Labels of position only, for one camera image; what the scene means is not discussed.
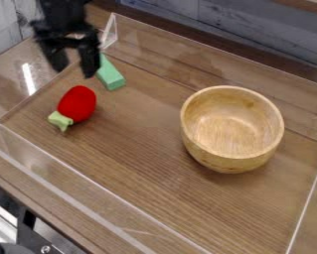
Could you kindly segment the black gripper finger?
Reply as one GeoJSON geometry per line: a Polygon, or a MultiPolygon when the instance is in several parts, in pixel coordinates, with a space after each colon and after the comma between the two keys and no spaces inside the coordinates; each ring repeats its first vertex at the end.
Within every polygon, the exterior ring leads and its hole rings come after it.
{"type": "Polygon", "coordinates": [[[91,78],[99,69],[98,45],[79,44],[79,58],[83,76],[91,78]]]}
{"type": "Polygon", "coordinates": [[[52,69],[62,72],[70,64],[65,47],[50,42],[39,42],[39,45],[52,69]]]}

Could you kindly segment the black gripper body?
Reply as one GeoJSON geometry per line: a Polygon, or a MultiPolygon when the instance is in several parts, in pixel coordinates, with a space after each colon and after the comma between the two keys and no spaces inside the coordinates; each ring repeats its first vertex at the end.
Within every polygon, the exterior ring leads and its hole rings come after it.
{"type": "Polygon", "coordinates": [[[43,17],[31,22],[35,39],[50,48],[97,48],[98,29],[86,20],[90,0],[39,0],[43,17]]]}

